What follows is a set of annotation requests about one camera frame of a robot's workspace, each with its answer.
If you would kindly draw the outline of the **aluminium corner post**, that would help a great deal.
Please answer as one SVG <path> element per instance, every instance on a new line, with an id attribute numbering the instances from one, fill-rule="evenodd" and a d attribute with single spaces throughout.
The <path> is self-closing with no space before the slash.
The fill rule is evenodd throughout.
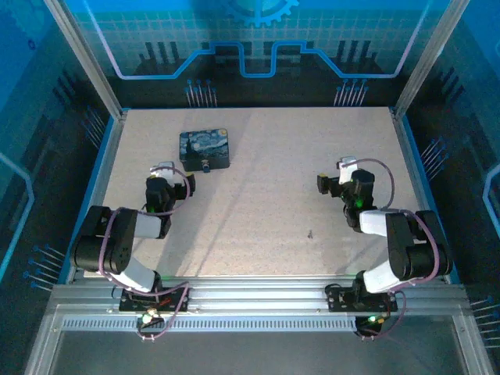
<path id="1" fill-rule="evenodd" d="M 76 20 L 62 0 L 43 0 L 57 26 L 87 74 L 99 98 L 114 120 L 123 118 L 123 110 Z"/>
<path id="2" fill-rule="evenodd" d="M 470 0 L 450 0 L 415 68 L 413 69 L 393 110 L 393 119 L 399 123 L 421 89 L 429 72 L 462 18 Z"/>

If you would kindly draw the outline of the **aluminium left side rail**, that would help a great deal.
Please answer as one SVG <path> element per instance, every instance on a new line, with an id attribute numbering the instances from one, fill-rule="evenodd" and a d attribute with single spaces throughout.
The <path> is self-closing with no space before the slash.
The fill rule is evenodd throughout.
<path id="1" fill-rule="evenodd" d="M 91 171 L 90 180 L 87 184 L 87 189 L 84 194 L 80 211 L 77 216 L 77 221 L 73 229 L 73 233 L 68 246 L 66 258 L 62 265 L 62 270 L 59 275 L 59 284 L 68 284 L 74 279 L 74 268 L 70 263 L 71 249 L 77 239 L 77 235 L 84 222 L 85 216 L 92 205 L 101 205 L 105 198 L 106 189 L 109 183 L 109 178 L 113 169 L 113 163 L 116 158 L 116 152 L 120 143 L 120 137 L 123 132 L 123 127 L 127 119 L 127 110 L 123 115 L 115 120 L 112 117 L 109 119 L 105 128 L 105 133 L 98 149 L 98 154 Z"/>

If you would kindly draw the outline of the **aluminium rail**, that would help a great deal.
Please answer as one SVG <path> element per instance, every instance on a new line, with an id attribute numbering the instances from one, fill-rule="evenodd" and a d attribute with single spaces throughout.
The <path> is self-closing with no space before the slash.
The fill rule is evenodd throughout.
<path id="1" fill-rule="evenodd" d="M 77 239 L 77 235 L 84 222 L 85 216 L 92 205 L 101 205 L 105 198 L 106 189 L 109 183 L 109 178 L 113 169 L 113 163 L 116 158 L 116 152 L 120 143 L 120 137 L 123 132 L 123 127 L 127 119 L 127 110 L 123 115 L 115 120 L 112 117 L 109 119 L 105 128 L 105 133 L 98 149 L 98 154 L 91 171 L 90 180 L 87 184 L 87 189 L 84 194 L 80 211 L 77 216 L 77 221 L 73 229 L 73 233 L 68 246 L 66 258 L 62 265 L 62 270 L 59 275 L 59 284 L 68 284 L 74 279 L 74 268 L 70 263 L 71 249 Z"/>
<path id="2" fill-rule="evenodd" d="M 405 168 L 411 182 L 412 192 L 414 194 L 416 203 L 410 205 L 409 203 L 394 202 L 392 206 L 395 208 L 403 209 L 417 208 L 417 210 L 433 210 L 437 214 L 437 221 L 440 224 L 441 229 L 443 230 L 446 243 L 448 243 L 445 229 L 443 227 L 441 217 L 438 213 L 438 208 L 430 189 L 430 183 L 427 179 L 427 175 L 425 174 L 423 162 L 420 158 L 420 152 L 409 125 L 409 121 L 406 116 L 403 116 L 401 120 L 397 120 L 395 118 L 394 111 L 394 108 L 389 108 L 389 114 L 391 115 L 391 120 L 398 139 L 399 148 L 401 149 L 402 157 L 405 162 Z"/>
<path id="3" fill-rule="evenodd" d="M 192 277 L 187 313 L 194 316 L 325 316 L 324 288 L 351 287 L 350 277 Z M 78 280 L 53 288 L 49 305 L 62 311 L 117 314 L 121 290 L 102 278 Z M 391 297 L 396 316 L 467 316 L 469 299 L 462 285 L 442 280 L 417 284 Z M 356 312 L 336 312 L 354 316 Z"/>

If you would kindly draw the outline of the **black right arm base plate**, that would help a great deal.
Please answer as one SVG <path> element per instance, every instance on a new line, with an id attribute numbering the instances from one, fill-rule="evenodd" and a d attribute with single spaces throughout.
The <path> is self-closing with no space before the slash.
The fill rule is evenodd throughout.
<path id="1" fill-rule="evenodd" d="M 342 287 L 328 284 L 324 288 L 328 309 L 331 313 L 392 313 L 398 311 L 396 301 L 384 293 L 370 294 L 364 287 Z"/>

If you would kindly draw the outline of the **aluminium front rail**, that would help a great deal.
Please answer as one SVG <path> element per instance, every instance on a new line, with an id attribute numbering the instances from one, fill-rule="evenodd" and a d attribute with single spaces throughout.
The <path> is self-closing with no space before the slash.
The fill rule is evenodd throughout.
<path id="1" fill-rule="evenodd" d="M 325 316 L 324 288 L 351 287 L 350 277 L 192 277 L 187 313 L 194 316 Z M 78 280 L 53 288 L 49 305 L 62 311 L 117 314 L 121 290 L 102 278 Z M 442 280 L 417 284 L 391 297 L 396 316 L 467 316 L 469 299 L 462 285 Z M 336 312 L 354 316 L 356 312 Z"/>

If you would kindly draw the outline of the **aluminium left corner post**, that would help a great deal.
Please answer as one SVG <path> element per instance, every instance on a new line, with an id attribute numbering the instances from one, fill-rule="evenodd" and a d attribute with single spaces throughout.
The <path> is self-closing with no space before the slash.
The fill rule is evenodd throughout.
<path id="1" fill-rule="evenodd" d="M 114 120 L 123 118 L 123 110 L 76 20 L 62 0 L 43 0 L 57 26 L 87 74 L 99 98 Z"/>

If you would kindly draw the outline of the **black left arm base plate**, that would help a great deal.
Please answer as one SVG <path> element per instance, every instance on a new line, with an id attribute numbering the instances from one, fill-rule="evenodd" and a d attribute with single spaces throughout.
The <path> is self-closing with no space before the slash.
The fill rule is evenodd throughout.
<path id="1" fill-rule="evenodd" d="M 184 288 L 181 287 L 169 294 L 161 296 L 142 296 L 132 294 L 129 291 L 123 291 L 119 311 L 121 312 L 145 312 L 150 308 L 154 308 L 161 313 L 173 313 L 179 302 L 180 312 L 186 312 L 188 310 L 189 293 L 187 290 L 186 295 L 181 298 Z"/>

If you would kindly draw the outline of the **aluminium right corner post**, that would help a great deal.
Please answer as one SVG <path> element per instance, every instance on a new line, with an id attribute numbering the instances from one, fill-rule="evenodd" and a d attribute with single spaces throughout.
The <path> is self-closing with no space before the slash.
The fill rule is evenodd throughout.
<path id="1" fill-rule="evenodd" d="M 413 69 L 393 110 L 393 119 L 399 123 L 421 89 L 429 72 L 462 18 L 470 0 L 450 0 L 415 68 Z"/>

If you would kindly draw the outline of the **aluminium right side rail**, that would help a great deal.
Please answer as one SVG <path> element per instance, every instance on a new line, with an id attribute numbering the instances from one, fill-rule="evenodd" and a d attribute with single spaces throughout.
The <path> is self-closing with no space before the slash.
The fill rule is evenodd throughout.
<path id="1" fill-rule="evenodd" d="M 409 203 L 394 202 L 392 206 L 395 208 L 403 209 L 417 208 L 417 210 L 433 210 L 437 214 L 437 221 L 440 224 L 441 229 L 443 230 L 446 243 L 448 243 L 445 229 L 443 227 L 441 217 L 438 213 L 438 208 L 430 189 L 430 183 L 427 179 L 427 175 L 425 174 L 423 162 L 420 158 L 420 152 L 409 125 L 409 121 L 406 116 L 403 116 L 401 120 L 397 120 L 395 118 L 394 111 L 394 108 L 389 108 L 389 114 L 391 115 L 391 120 L 398 139 L 399 148 L 401 149 L 402 157 L 405 162 L 405 168 L 411 182 L 412 192 L 414 194 L 416 203 L 410 205 Z"/>

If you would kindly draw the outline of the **starry night print tin box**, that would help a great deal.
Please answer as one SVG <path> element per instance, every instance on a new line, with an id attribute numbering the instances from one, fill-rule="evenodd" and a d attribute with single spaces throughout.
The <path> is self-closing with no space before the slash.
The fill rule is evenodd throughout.
<path id="1" fill-rule="evenodd" d="M 228 168 L 230 166 L 228 140 L 225 128 L 180 133 L 179 160 L 184 170 L 186 172 L 202 171 L 204 160 L 209 162 L 210 171 Z"/>

